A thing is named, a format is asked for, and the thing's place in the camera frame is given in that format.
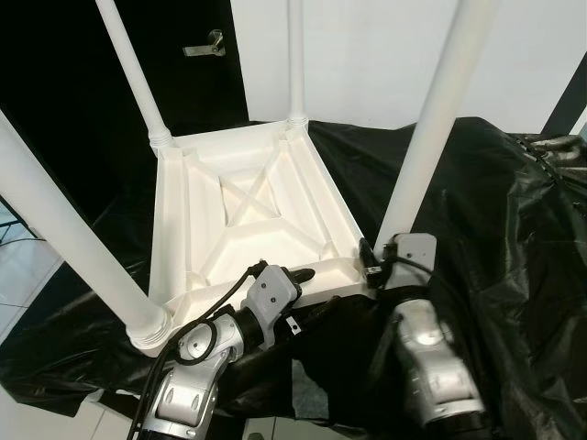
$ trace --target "black tarp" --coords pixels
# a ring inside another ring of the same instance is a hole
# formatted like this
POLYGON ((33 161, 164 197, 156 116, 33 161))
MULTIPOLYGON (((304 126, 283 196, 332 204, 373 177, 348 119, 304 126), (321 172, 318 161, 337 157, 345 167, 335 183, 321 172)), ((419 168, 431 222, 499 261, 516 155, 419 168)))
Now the black tarp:
MULTIPOLYGON (((312 122, 309 132, 373 243, 413 127, 312 122)), ((94 227, 144 290, 154 189, 153 159, 94 227)), ((496 438, 585 435, 586 213, 580 173, 559 173, 522 137, 481 119, 457 120, 414 230, 437 237, 436 269, 460 294, 455 298, 434 282, 429 290, 462 341, 496 438)), ((311 313, 297 315, 303 321, 311 313)), ((300 337, 232 365, 220 382, 218 411, 294 416, 296 358, 328 392, 327 423, 367 428, 373 438, 418 438, 401 411, 388 316, 384 302, 333 301, 300 337)), ((149 365, 66 265, 0 347, 0 381, 15 399, 69 415, 98 388, 139 392, 149 365)))

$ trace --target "white cylindrical leg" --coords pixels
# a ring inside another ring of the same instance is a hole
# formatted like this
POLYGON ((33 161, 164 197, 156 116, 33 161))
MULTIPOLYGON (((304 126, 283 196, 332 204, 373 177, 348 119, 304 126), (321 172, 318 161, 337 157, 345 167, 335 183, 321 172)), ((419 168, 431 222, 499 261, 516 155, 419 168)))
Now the white cylindrical leg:
POLYGON ((290 115, 293 126, 305 126, 304 108, 304 11, 302 0, 288 0, 287 29, 290 64, 290 115))
POLYGON ((497 0, 461 0, 375 244, 410 232, 486 40, 497 0))
POLYGON ((143 351, 166 342, 169 312, 153 304, 53 182, 0 112, 0 193, 127 326, 143 351))
POLYGON ((137 55, 132 49, 132 44, 114 0, 96 0, 96 3, 132 93, 135 95, 140 113, 147 125, 150 145, 154 148, 173 146, 172 134, 163 123, 161 113, 159 113, 159 108, 157 108, 143 70, 138 64, 137 55))

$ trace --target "black plastic sheet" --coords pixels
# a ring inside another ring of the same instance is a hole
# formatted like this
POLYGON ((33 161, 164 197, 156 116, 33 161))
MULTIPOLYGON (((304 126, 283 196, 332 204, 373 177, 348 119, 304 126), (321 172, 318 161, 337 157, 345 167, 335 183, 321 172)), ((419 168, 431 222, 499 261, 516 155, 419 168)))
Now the black plastic sheet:
MULTIPOLYGON (((309 132, 373 244, 413 127, 312 122, 309 132)), ((414 227, 437 237, 437 271, 460 293, 455 299, 434 282, 429 290, 462 341, 496 438, 580 439, 586 430, 587 185, 543 156, 531 139, 459 119, 414 227)), ((153 160, 94 228, 144 290, 154 189, 153 160)), ((372 438, 419 438, 402 411, 388 307, 350 297, 318 318, 316 309, 297 311, 310 328, 232 365, 218 412, 295 416, 296 358, 328 392, 325 423, 364 428, 372 438)), ((99 388, 139 392, 149 365, 67 266, 0 347, 0 381, 15 399, 69 415, 99 388)))

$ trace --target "white wall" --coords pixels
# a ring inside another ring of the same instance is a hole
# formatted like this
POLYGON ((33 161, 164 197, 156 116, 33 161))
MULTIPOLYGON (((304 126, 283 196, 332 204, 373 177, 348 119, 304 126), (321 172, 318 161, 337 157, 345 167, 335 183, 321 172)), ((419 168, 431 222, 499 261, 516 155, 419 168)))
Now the white wall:
MULTIPOLYGON (((251 120, 288 114, 285 0, 231 0, 251 120)), ((587 50, 585 0, 502 0, 461 108, 504 131, 539 132, 587 50)), ((415 122, 456 0, 306 0, 310 119, 415 122)))

